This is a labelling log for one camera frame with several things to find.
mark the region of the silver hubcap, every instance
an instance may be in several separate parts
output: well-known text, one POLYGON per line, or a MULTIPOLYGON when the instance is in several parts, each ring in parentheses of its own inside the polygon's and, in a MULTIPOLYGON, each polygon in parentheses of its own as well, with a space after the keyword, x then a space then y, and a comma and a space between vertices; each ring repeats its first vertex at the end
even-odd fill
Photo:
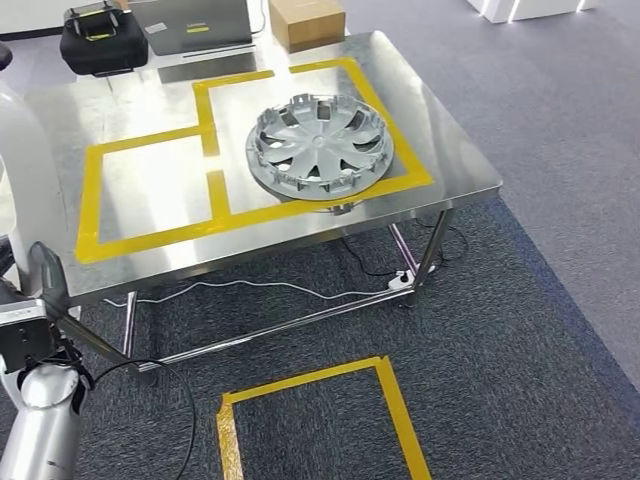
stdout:
POLYGON ((393 159, 393 141, 368 105, 305 94, 263 112, 247 139, 247 158, 254 177, 274 192, 328 200, 379 180, 393 159))

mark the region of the black bag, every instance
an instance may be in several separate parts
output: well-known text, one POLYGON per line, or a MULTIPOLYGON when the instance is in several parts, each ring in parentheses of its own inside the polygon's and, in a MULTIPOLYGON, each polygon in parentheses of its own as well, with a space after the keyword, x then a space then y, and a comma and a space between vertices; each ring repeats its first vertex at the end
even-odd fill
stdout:
POLYGON ((78 75, 105 76, 146 65, 149 42, 131 12, 112 0, 65 15, 60 53, 78 75))

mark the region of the power strip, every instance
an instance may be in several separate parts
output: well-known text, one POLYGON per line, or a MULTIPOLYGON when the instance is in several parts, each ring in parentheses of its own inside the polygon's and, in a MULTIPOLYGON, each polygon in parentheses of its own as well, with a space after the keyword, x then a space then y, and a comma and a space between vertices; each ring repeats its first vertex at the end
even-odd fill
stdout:
MULTIPOLYGON (((435 265, 432 265, 429 269, 429 273, 433 273, 434 270, 435 270, 435 265)), ((395 272, 395 278, 389 282, 389 288, 391 290, 402 290, 403 288, 411 287, 415 279, 416 277, 411 270, 398 270, 395 272)))

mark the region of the cardboard box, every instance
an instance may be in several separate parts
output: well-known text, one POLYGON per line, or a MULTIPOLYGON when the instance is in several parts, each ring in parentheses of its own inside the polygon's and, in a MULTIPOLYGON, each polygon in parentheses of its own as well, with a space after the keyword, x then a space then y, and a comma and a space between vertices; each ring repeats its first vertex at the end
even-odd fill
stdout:
POLYGON ((269 0, 273 35, 289 52, 344 40, 346 15, 337 0, 269 0))

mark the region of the yellow tape outline on floor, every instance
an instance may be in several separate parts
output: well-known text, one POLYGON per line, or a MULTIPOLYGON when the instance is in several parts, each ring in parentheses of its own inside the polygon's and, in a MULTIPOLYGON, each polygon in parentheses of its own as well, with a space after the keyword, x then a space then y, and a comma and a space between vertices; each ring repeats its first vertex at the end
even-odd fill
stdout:
POLYGON ((306 383, 325 380, 327 378, 343 375, 345 373, 375 368, 378 380, 389 413, 395 427, 398 440, 405 455, 405 460, 409 468, 413 480, 431 480, 431 475, 426 466, 426 461, 418 443, 417 437, 411 424, 409 412, 402 398, 402 393, 395 379, 395 374, 391 367, 389 357, 373 357, 355 362, 325 368, 316 372, 306 373, 296 377, 287 378, 278 382, 269 383, 260 387, 250 388, 235 393, 225 393, 222 396, 222 405, 216 415, 220 440, 220 459, 225 480, 244 480, 242 464, 240 460, 240 449, 238 445, 238 435, 235 431, 235 420, 233 417, 233 404, 249 400, 251 398, 268 395, 269 393, 299 387, 306 383))
POLYGON ((341 57, 331 60, 296 65, 290 67, 291 74, 310 72, 326 68, 342 68, 359 92, 365 103, 378 111, 386 123, 395 150, 396 157, 405 167, 405 173, 392 178, 380 180, 367 190, 350 197, 328 200, 294 200, 278 205, 258 208, 241 213, 231 213, 226 184, 222 168, 211 169, 207 173, 207 185, 211 207, 211 219, 182 227, 153 232, 131 238, 100 242, 100 205, 102 187, 102 166, 104 155, 131 148, 155 143, 200 136, 205 157, 220 154, 215 119, 209 91, 212 88, 236 83, 251 82, 273 77, 272 70, 226 75, 209 80, 194 82, 193 94, 198 124, 192 127, 160 132, 143 137, 118 140, 88 147, 85 157, 85 179, 81 201, 80 220, 75 257, 80 263, 94 263, 109 258, 129 255, 135 252, 163 247, 173 243, 221 233, 257 223, 278 220, 294 215, 315 212, 347 203, 397 193, 411 188, 424 187, 433 182, 431 175, 420 161, 413 148, 393 121, 375 90, 367 80, 354 58, 341 57))

